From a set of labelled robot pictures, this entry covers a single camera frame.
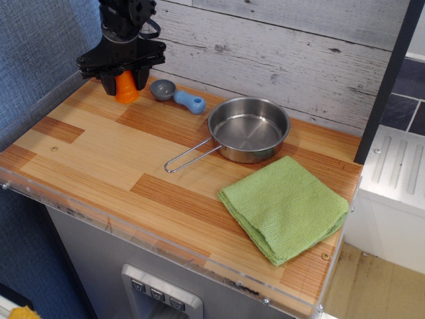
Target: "folded green cloth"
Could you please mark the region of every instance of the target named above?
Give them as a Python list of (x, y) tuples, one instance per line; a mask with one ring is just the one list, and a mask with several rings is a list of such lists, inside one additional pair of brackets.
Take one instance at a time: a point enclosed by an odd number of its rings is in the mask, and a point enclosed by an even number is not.
[(289, 156), (225, 187), (218, 198), (275, 266), (334, 233), (349, 210)]

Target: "dispenser buttons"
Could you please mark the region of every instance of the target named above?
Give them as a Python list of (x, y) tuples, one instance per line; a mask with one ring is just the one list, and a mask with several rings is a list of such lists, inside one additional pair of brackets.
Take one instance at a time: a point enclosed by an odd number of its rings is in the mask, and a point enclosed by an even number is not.
[(173, 297), (170, 297), (170, 305), (180, 311), (185, 311), (185, 304)]
[(151, 296), (158, 301), (165, 301), (164, 294), (156, 289), (151, 288)]
[(138, 282), (138, 281), (134, 280), (134, 279), (131, 280), (131, 285), (137, 291), (140, 291), (140, 292), (145, 292), (146, 291), (145, 285), (142, 284), (141, 282)]

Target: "metal saucepan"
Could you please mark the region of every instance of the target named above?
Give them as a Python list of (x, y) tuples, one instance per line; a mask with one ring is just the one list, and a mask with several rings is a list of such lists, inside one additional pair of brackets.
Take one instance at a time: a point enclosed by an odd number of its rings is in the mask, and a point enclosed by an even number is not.
[[(277, 104), (263, 98), (232, 98), (217, 105), (208, 116), (211, 137), (164, 165), (174, 173), (208, 154), (219, 151), (238, 163), (258, 163), (274, 156), (290, 131), (290, 118)], [(214, 139), (216, 148), (176, 168), (168, 165)]]

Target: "toy kitchen counter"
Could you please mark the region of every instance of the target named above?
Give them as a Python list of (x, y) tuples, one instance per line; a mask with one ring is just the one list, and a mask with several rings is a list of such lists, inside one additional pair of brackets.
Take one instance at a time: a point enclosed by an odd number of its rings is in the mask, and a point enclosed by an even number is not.
[[(201, 115), (156, 101), (147, 88), (133, 104), (118, 104), (100, 82), (88, 81), (0, 154), (0, 183), (48, 207), (98, 318), (142, 313), (135, 304), (149, 292), (132, 294), (140, 288), (135, 282), (169, 291), (143, 282), (145, 272), (199, 297), (202, 318), (318, 318), (343, 227), (274, 266), (217, 194), (290, 156), (351, 202), (362, 168), (353, 163), (360, 139), (291, 119), (271, 159), (241, 164), (215, 152), (167, 173), (166, 162), (211, 136), (209, 112), (224, 100), (184, 89), (206, 100)], [(213, 147), (206, 143), (193, 156)], [(141, 271), (133, 273), (133, 290), (126, 290), (128, 265)], [(182, 299), (166, 294), (162, 303)]]

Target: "gray tile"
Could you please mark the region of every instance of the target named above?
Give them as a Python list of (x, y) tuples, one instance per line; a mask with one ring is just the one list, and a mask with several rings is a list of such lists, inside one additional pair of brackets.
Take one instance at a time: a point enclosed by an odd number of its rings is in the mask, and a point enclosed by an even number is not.
[(392, 92), (425, 100), (425, 63), (405, 58)]
[(425, 136), (425, 102), (421, 102), (409, 132)]
[(391, 94), (381, 124), (398, 130), (407, 130), (417, 105), (417, 100)]

